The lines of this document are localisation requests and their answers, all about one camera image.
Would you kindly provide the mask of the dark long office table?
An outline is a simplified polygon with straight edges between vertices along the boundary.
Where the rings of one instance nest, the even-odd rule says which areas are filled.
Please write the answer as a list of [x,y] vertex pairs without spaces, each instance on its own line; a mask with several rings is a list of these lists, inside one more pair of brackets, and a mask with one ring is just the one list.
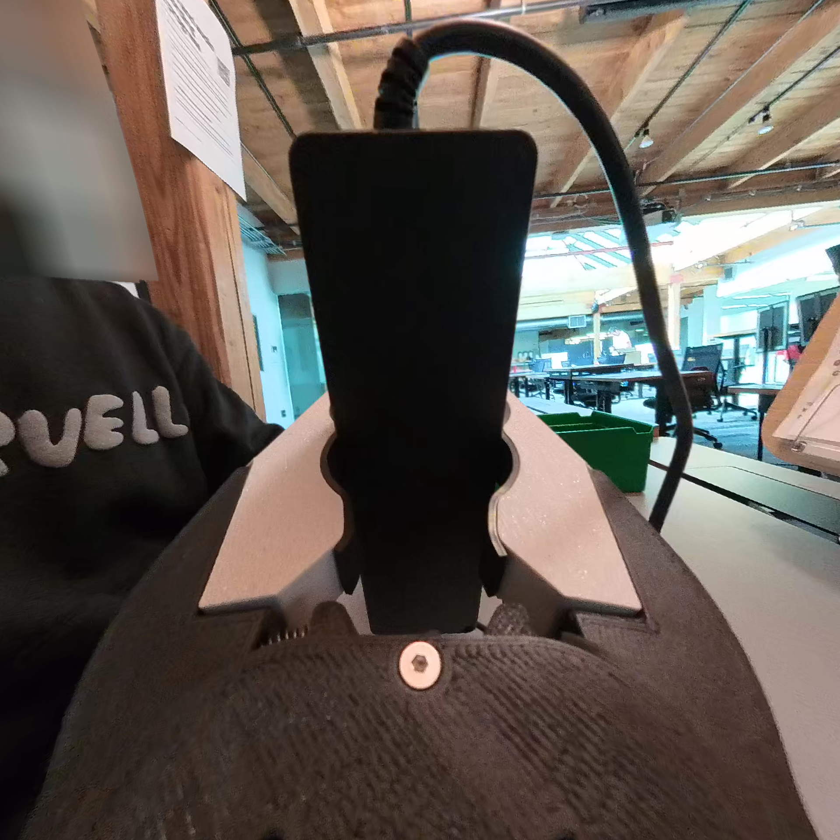
[[[630,371],[608,367],[599,371],[584,368],[553,371],[547,376],[547,382],[551,383],[549,391],[555,385],[562,386],[563,398],[568,404],[581,404],[602,413],[612,412],[614,399],[625,386],[649,385],[660,391],[669,381],[667,376],[653,369]],[[686,390],[688,405],[691,405],[694,392],[713,394],[717,387],[716,376],[706,370],[678,372],[676,381]]]

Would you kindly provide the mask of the black office chair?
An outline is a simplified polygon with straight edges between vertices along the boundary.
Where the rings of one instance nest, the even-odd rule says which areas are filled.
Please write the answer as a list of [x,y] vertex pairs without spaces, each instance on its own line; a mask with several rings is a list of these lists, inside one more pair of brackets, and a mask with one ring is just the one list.
[[[720,343],[687,348],[683,354],[680,370],[693,418],[698,413],[711,413],[718,406],[721,356]],[[676,433],[676,415],[661,384],[655,385],[655,396],[644,404],[654,410],[658,435],[673,436]]]

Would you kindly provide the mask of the instruction sheet board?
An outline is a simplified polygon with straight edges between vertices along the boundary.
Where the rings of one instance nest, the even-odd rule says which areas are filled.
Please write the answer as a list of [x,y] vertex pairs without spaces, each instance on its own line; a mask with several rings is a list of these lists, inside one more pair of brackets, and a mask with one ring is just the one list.
[[839,328],[828,314],[763,421],[762,442],[793,466],[839,477]]

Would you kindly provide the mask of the black rectangular usb adapter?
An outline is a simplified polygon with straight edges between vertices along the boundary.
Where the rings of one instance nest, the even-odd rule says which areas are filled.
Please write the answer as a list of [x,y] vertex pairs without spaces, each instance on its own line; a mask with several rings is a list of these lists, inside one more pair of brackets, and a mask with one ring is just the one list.
[[461,633],[501,562],[490,501],[538,153],[520,130],[290,148],[348,551],[378,635]]

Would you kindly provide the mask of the green plastic bin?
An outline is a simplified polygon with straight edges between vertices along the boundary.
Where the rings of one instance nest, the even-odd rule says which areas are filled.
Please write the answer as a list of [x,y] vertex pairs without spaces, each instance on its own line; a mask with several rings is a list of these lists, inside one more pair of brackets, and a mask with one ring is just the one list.
[[543,413],[538,418],[622,492],[645,490],[655,425],[611,413]]

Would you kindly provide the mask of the white paper notice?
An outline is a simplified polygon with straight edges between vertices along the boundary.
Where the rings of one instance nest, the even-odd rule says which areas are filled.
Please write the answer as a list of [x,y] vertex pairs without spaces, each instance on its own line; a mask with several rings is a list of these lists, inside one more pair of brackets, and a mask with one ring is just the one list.
[[208,2],[156,1],[154,10],[170,135],[244,199],[236,71],[227,32]]

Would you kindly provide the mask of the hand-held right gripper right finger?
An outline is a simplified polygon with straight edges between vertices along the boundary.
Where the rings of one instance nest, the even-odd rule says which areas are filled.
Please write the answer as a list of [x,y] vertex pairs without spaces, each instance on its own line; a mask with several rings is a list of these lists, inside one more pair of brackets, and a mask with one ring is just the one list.
[[560,625],[575,611],[637,616],[642,604],[583,458],[510,393],[502,438],[512,468],[490,500],[490,537],[505,560],[497,598],[523,606],[531,625]]

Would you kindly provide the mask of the black monitor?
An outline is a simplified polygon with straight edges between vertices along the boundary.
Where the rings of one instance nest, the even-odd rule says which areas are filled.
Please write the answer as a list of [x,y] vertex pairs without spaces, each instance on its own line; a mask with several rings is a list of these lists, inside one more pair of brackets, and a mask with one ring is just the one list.
[[800,344],[808,344],[816,329],[833,305],[838,287],[812,292],[795,300],[800,331]]
[[787,300],[758,310],[757,350],[771,353],[788,346],[790,303]]

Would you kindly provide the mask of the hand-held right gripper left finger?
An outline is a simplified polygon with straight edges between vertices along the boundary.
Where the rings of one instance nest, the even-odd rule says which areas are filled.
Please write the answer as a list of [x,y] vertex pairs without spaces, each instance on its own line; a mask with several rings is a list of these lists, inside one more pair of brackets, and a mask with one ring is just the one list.
[[249,465],[202,613],[266,608],[281,621],[310,621],[318,604],[338,602],[362,620],[362,583],[346,592],[333,555],[344,533],[343,501],[324,472],[333,436],[324,394]]

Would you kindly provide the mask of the person in black sweatshirt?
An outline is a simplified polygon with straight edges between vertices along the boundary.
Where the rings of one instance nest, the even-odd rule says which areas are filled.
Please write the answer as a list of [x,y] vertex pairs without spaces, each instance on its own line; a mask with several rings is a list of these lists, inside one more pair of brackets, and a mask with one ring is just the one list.
[[17,838],[124,599],[282,431],[108,281],[1,284],[1,824]]

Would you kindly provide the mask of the wooden support post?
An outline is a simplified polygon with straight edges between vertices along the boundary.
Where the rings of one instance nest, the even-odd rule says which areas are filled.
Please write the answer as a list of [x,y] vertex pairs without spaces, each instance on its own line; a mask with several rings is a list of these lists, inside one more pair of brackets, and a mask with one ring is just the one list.
[[93,6],[157,270],[151,302],[264,419],[235,195],[171,136],[154,2]]

